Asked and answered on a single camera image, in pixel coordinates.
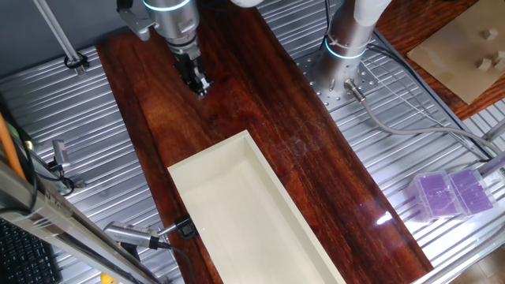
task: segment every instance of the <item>wooden table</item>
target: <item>wooden table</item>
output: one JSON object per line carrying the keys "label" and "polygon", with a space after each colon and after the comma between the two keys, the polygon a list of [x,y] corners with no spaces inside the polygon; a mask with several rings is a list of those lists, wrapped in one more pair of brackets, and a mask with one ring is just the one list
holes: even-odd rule
{"label": "wooden table", "polygon": [[379,32],[462,120],[505,98],[505,77],[500,78],[479,98],[467,105],[418,64],[408,59],[406,54],[476,2],[477,0],[393,0],[377,24]]}
{"label": "wooden table", "polygon": [[[166,168],[247,129],[348,283],[411,283],[430,271],[257,10],[202,11],[198,32],[215,82],[202,100],[181,82],[155,32],[147,42],[128,32],[97,46],[163,223],[185,212]],[[189,255],[195,283],[221,283],[201,239],[170,241]]]}

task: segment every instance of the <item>metal bracket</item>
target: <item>metal bracket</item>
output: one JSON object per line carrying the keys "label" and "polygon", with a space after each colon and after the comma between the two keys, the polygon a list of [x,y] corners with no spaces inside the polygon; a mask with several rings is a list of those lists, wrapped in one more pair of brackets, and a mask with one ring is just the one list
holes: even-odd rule
{"label": "metal bracket", "polygon": [[139,19],[130,9],[120,9],[118,11],[119,16],[128,25],[128,28],[132,30],[142,41],[149,40],[151,34],[149,33],[149,27],[155,24],[151,19]]}
{"label": "metal bracket", "polygon": [[[330,91],[327,88],[318,86],[312,80],[312,78],[310,77],[310,69],[312,68],[313,63],[316,62],[320,54],[321,51],[318,50],[309,55],[296,59],[295,62],[297,63],[298,67],[301,69],[307,80],[309,81],[310,85],[312,86],[316,94],[320,97],[326,109],[334,110],[335,108],[343,104],[354,101],[355,98],[351,94],[351,92],[341,93],[336,91]],[[376,89],[379,82],[375,79],[375,77],[372,74],[368,72],[368,70],[363,65],[363,62],[360,62],[360,65],[357,67],[357,76],[354,80],[354,83],[362,93],[367,94],[370,91]]]}

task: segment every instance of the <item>purple plastic box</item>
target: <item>purple plastic box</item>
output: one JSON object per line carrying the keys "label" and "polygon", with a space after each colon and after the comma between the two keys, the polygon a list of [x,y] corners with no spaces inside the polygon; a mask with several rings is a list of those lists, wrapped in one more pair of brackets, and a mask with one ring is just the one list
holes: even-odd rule
{"label": "purple plastic box", "polygon": [[477,170],[460,170],[449,174],[449,178],[465,215],[474,215],[496,205],[495,198]]}
{"label": "purple plastic box", "polygon": [[445,171],[418,174],[408,190],[420,205],[421,214],[417,217],[420,221],[459,215],[463,210]]}

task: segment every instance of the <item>metal post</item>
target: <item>metal post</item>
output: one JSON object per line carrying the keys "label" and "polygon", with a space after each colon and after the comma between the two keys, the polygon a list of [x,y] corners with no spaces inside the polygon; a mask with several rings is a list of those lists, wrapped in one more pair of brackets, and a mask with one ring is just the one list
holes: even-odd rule
{"label": "metal post", "polygon": [[497,155],[491,161],[479,167],[478,170],[482,178],[486,178],[488,175],[494,173],[503,166],[505,166],[505,152]]}
{"label": "metal post", "polygon": [[[60,26],[58,20],[56,20],[56,17],[54,16],[53,11],[51,11],[51,8],[49,8],[46,0],[33,0],[33,2],[46,20],[47,25],[53,32],[54,36],[62,46],[63,51],[65,51],[66,56],[69,58],[70,64],[72,65],[78,63],[81,60],[79,54],[75,49],[73,49],[72,44],[63,32],[62,26]],[[79,66],[75,68],[75,70],[78,76],[86,75],[86,70],[83,66]]]}

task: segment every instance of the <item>gray cable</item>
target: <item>gray cable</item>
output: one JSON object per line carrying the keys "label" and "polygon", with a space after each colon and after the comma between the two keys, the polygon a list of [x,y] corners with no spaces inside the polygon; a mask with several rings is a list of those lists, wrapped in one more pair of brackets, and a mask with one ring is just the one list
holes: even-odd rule
{"label": "gray cable", "polygon": [[455,134],[460,134],[463,136],[467,136],[469,138],[474,139],[475,141],[478,141],[479,143],[483,144],[487,148],[491,149],[491,151],[495,152],[495,154],[499,155],[501,151],[489,143],[488,141],[480,138],[479,136],[469,133],[465,130],[461,129],[454,129],[451,127],[432,127],[432,128],[427,128],[427,129],[411,129],[411,130],[398,130],[398,129],[393,129],[388,127],[387,125],[384,125],[382,122],[380,122],[379,119],[373,114],[372,110],[370,109],[370,106],[368,106],[368,103],[366,100],[361,102],[361,105],[365,108],[366,112],[370,116],[370,118],[384,131],[393,133],[393,134],[398,134],[398,135],[415,135],[415,134],[421,134],[421,133],[433,133],[433,132],[447,132],[447,133],[455,133]]}

